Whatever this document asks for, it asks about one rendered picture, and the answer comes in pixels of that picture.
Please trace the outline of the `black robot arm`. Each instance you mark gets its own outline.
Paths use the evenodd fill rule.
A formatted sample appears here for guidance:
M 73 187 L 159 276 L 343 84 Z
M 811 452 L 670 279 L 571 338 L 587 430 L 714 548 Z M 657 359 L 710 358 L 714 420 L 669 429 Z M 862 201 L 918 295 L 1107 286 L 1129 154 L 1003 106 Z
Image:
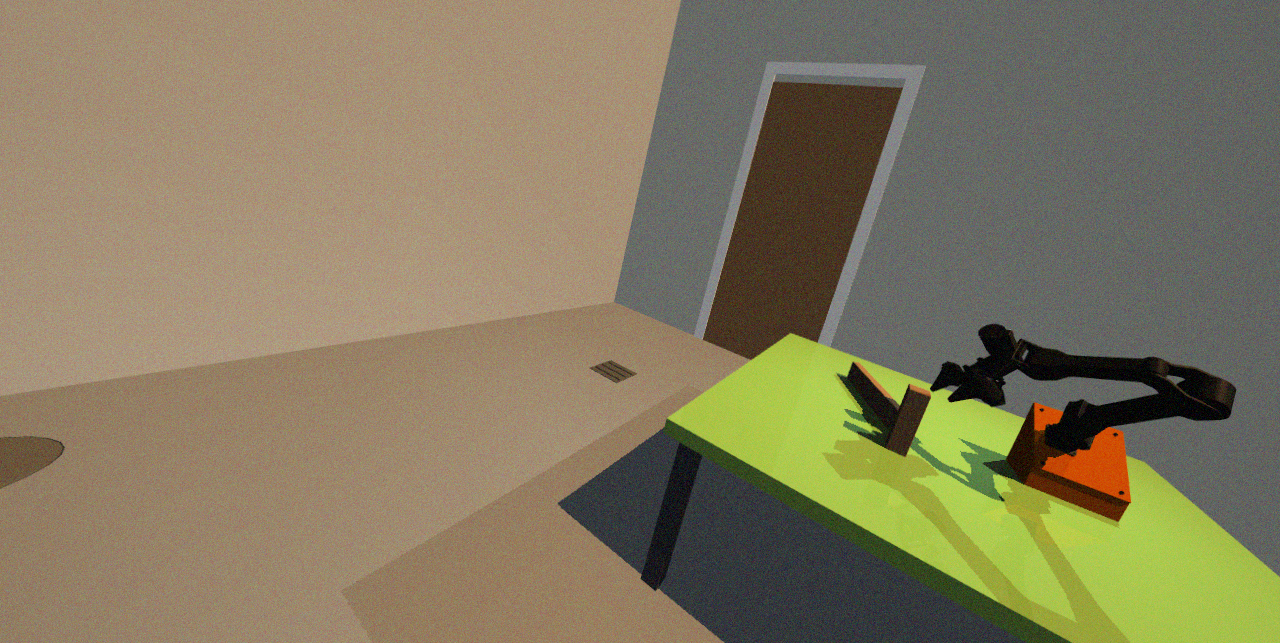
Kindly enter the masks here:
M 1228 419 L 1236 395 L 1235 387 L 1199 368 L 1174 365 L 1164 359 L 1108 359 L 1068 355 L 1059 350 L 1014 339 L 1012 330 L 998 324 L 978 330 L 989 359 L 1005 374 L 1020 370 L 1034 380 L 1059 380 L 1085 377 L 1105 380 L 1137 380 L 1155 388 L 1158 395 L 1115 403 L 1094 405 L 1085 400 L 1069 402 L 1059 423 L 1046 424 L 1044 444 L 1076 456 L 1076 450 L 1091 450 L 1094 435 L 1107 427 L 1153 421 L 1181 416 L 1193 421 Z M 1027 352 L 1028 351 L 1028 352 Z M 1027 359 L 1023 360 L 1023 354 Z M 1176 386 L 1167 377 L 1185 380 Z M 1075 453 L 1075 455 L 1074 455 Z

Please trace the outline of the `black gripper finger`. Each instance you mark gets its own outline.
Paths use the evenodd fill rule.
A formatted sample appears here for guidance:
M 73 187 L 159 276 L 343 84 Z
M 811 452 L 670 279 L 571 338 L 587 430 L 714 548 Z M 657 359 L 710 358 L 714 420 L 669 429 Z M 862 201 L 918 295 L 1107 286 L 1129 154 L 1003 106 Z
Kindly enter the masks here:
M 959 386 L 959 384 L 956 380 L 954 380 L 954 377 L 948 373 L 948 369 L 942 368 L 942 370 L 940 371 L 940 377 L 937 377 L 933 386 L 931 386 L 931 392 L 940 391 L 947 386 Z
M 970 378 L 968 378 L 963 383 L 963 386 L 957 387 L 957 389 L 948 396 L 947 400 L 948 402 L 956 402 L 956 401 L 974 400 L 974 398 L 986 400 L 986 402 L 988 402 L 984 392 L 980 389 L 980 386 L 977 384 L 977 380 L 972 380 Z

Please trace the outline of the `wooden post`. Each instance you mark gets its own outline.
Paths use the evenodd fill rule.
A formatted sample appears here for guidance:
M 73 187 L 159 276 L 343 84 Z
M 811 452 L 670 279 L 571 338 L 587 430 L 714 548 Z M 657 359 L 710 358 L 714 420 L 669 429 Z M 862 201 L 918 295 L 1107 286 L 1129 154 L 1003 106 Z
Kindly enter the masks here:
M 900 409 L 893 419 L 890 434 L 884 441 L 886 450 L 893 451 L 902 457 L 908 456 L 908 451 L 913 444 L 913 439 L 929 401 L 929 391 L 924 391 L 911 384 L 908 386 L 908 391 L 904 395 L 902 403 L 900 405 Z

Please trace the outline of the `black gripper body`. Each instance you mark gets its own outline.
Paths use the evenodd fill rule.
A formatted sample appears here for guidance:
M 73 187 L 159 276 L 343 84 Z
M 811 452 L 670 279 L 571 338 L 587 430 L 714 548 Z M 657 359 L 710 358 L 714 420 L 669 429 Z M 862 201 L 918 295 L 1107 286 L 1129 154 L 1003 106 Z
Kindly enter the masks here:
M 954 377 L 954 380 L 956 380 L 959 386 L 963 386 L 968 378 L 977 380 L 977 384 L 980 386 L 986 398 L 995 403 L 1002 398 L 1002 392 L 998 391 L 995 380 L 1004 380 L 1004 377 L 1006 375 L 1004 368 L 989 357 L 977 359 L 977 361 L 978 362 L 973 364 L 970 368 L 966 365 L 963 366 L 965 371 L 963 371 L 963 369 L 955 362 L 945 362 L 942 366 L 948 369 L 948 373 Z

